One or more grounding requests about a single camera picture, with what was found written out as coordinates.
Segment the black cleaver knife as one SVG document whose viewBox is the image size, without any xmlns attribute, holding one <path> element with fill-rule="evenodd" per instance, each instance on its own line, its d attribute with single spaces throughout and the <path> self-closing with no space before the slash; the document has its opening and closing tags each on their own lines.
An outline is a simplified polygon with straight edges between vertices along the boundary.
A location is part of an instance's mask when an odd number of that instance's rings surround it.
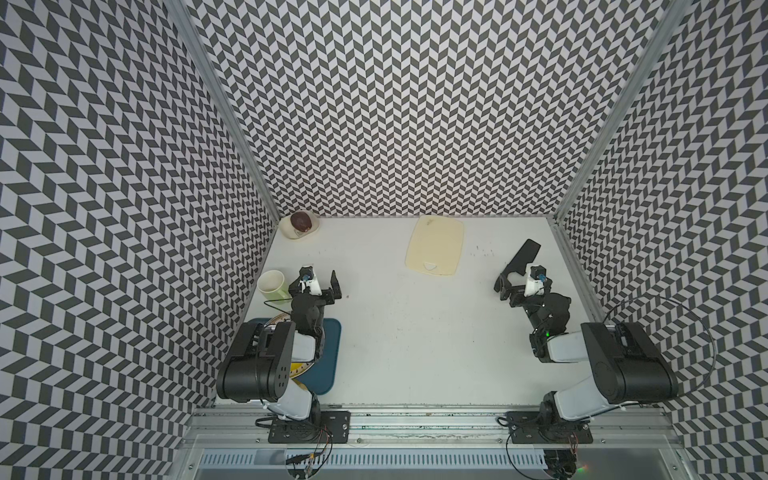
<svg viewBox="0 0 768 480">
<path fill-rule="evenodd" d="M 501 280 L 507 280 L 510 274 L 524 276 L 527 266 L 534 262 L 540 249 L 541 245 L 538 242 L 532 239 L 527 239 L 515 253 L 513 258 L 507 263 L 499 275 L 499 278 Z"/>
</svg>

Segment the cream plastic cutting board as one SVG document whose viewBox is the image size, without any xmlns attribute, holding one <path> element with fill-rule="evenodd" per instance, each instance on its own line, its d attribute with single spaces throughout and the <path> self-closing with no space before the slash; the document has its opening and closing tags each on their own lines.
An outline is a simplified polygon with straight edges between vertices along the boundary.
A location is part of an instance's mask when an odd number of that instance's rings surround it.
<svg viewBox="0 0 768 480">
<path fill-rule="evenodd" d="M 417 220 L 405 257 L 405 265 L 418 273 L 448 277 L 459 265 L 465 235 L 464 224 L 454 218 L 425 215 Z"/>
</svg>

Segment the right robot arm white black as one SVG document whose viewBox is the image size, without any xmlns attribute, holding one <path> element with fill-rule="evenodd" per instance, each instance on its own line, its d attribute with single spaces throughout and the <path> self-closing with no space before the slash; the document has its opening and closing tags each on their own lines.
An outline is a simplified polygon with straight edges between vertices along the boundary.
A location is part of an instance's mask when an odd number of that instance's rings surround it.
<svg viewBox="0 0 768 480">
<path fill-rule="evenodd" d="M 542 363 L 587 363 L 590 374 L 575 385 L 545 395 L 530 422 L 540 428 L 584 423 L 623 406 L 672 400 L 679 381 L 670 364 L 637 323 L 608 327 L 586 322 L 570 331 L 571 299 L 551 291 L 546 270 L 535 265 L 522 285 L 501 274 L 494 291 L 520 308 L 532 326 L 529 344 Z"/>
</svg>

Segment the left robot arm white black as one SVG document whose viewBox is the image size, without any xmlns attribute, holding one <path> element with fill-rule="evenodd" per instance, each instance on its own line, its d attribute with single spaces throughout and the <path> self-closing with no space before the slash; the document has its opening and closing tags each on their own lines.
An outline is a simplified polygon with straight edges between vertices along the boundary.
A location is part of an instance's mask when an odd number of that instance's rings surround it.
<svg viewBox="0 0 768 480">
<path fill-rule="evenodd" d="M 315 364 L 326 347 L 325 309 L 342 298 L 335 272 L 323 288 L 312 266 L 299 269 L 289 285 L 288 318 L 275 324 L 243 323 L 218 371 L 219 398 L 255 401 L 280 421 L 319 430 L 317 395 L 290 377 L 295 363 Z"/>
</svg>

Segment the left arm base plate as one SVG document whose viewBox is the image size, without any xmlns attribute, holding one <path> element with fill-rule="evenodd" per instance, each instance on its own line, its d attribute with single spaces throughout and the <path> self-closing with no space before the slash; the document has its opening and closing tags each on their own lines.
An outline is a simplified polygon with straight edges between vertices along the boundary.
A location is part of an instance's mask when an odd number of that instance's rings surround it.
<svg viewBox="0 0 768 480">
<path fill-rule="evenodd" d="M 270 444 L 346 444 L 350 433 L 351 412 L 321 411 L 315 421 L 275 419 L 268 433 Z"/>
</svg>

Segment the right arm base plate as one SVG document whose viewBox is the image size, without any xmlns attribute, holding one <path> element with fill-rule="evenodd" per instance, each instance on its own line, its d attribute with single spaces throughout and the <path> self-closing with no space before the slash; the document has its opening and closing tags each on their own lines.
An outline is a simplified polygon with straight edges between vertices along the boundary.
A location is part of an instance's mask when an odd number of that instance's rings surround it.
<svg viewBox="0 0 768 480">
<path fill-rule="evenodd" d="M 548 422 L 534 411 L 508 411 L 504 419 L 513 444 L 589 445 L 594 442 L 586 421 Z"/>
</svg>

